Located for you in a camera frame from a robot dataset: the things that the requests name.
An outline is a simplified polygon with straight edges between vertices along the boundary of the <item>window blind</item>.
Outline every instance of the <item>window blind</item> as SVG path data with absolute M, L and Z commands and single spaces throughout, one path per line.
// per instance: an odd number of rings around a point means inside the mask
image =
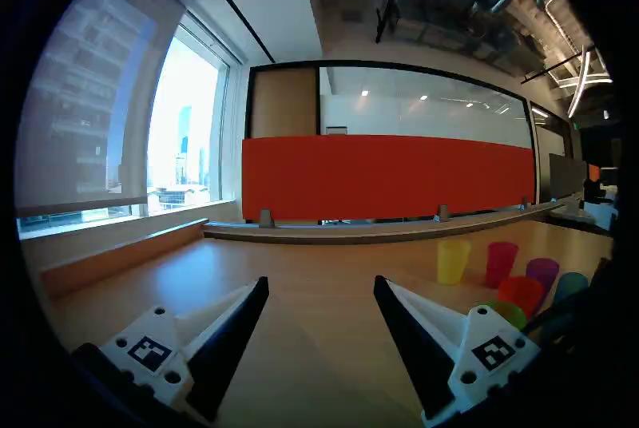
M 177 0 L 73 0 L 26 95 L 17 216 L 146 203 L 153 96 L 184 12 Z

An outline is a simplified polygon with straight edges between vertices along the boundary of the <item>purple cup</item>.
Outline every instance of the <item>purple cup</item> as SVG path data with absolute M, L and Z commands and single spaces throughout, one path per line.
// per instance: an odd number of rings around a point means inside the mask
M 559 264 L 552 259 L 533 259 L 526 265 L 526 276 L 536 279 L 544 287 L 544 296 L 539 302 L 538 309 L 543 305 L 558 273 Z

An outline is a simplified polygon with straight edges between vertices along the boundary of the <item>yellow cup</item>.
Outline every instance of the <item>yellow cup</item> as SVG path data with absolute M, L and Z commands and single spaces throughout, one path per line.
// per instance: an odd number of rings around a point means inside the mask
M 468 240 L 440 240 L 437 243 L 437 281 L 444 285 L 459 283 L 469 254 Z

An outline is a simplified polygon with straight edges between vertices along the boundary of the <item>table surface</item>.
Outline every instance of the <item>table surface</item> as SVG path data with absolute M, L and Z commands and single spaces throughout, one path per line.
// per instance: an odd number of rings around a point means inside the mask
M 435 282 L 439 240 L 303 246 L 202 239 L 54 301 L 54 327 L 74 349 L 102 344 L 161 304 L 175 314 L 261 275 L 271 295 L 220 406 L 217 426 L 421 426 L 421 406 L 373 296 L 375 275 L 462 313 L 492 300 L 487 245 L 519 245 L 513 275 L 550 257 L 589 278 L 612 239 L 522 221 L 462 236 L 472 243 L 457 286 Z M 550 303 L 554 288 L 546 305 Z

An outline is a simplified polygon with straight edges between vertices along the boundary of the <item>light fixture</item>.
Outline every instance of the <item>light fixture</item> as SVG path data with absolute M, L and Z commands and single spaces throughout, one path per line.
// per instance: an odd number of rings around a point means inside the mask
M 581 99 L 581 94 L 584 91 L 585 78 L 588 77 L 588 65 L 590 64 L 590 52 L 586 51 L 585 46 L 581 48 L 581 53 L 584 55 L 584 61 L 581 63 L 581 72 L 579 73 L 579 82 L 577 82 L 577 88 L 574 91 L 573 100 L 570 102 L 568 108 L 568 118 L 574 115 L 577 110 L 577 105 Z
M 538 115 L 541 115 L 544 118 L 548 117 L 548 114 L 546 112 L 542 112 L 541 110 L 535 109 L 534 107 L 533 107 L 533 112 L 535 112 Z
M 559 89 L 565 89 L 566 87 L 574 87 L 578 83 L 579 82 L 568 82 L 567 84 L 560 85 Z M 613 79 L 611 79 L 611 78 L 603 78 L 603 79 L 590 79 L 589 81 L 585 81 L 584 85 L 586 85 L 586 84 L 612 84 L 612 83 L 613 83 Z

